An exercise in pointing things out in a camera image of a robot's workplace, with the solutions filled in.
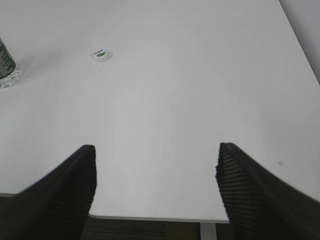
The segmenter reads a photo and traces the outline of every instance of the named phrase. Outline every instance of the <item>gray carpet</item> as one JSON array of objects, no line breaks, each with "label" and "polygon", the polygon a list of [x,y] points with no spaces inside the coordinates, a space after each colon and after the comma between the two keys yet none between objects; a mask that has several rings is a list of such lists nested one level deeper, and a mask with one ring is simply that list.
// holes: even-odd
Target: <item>gray carpet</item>
[{"label": "gray carpet", "polygon": [[89,217],[81,240],[200,240],[200,224]]}]

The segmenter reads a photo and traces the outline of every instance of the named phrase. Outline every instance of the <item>wall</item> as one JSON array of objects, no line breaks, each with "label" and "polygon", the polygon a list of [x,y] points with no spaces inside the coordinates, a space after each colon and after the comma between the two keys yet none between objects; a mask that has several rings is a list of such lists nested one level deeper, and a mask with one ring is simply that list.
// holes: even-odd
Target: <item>wall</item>
[{"label": "wall", "polygon": [[320,83],[320,0],[279,0]]}]

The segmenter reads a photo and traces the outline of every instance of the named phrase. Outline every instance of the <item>green bottle label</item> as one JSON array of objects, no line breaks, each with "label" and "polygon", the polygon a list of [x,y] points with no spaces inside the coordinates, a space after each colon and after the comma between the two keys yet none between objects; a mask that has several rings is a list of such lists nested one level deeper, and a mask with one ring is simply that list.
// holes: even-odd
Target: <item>green bottle label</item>
[{"label": "green bottle label", "polygon": [[0,79],[9,76],[16,69],[16,63],[0,38]]}]

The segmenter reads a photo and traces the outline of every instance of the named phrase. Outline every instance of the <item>table surface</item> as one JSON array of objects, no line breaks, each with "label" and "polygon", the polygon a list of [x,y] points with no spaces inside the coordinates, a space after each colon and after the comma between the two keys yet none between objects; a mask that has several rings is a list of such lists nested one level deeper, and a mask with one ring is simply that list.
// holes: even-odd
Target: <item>table surface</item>
[{"label": "table surface", "polygon": [[0,90],[0,193],[92,144],[91,215],[224,221],[230,142],[320,200],[320,88],[277,0],[2,0],[0,28],[23,71]]}]

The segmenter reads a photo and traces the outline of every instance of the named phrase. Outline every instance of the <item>bottle cap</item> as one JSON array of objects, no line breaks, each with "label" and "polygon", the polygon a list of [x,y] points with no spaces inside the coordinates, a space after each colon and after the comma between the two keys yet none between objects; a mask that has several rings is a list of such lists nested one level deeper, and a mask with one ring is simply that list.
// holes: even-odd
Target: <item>bottle cap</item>
[{"label": "bottle cap", "polygon": [[108,60],[108,52],[105,48],[99,48],[92,52],[91,54],[93,60],[102,63]]}]

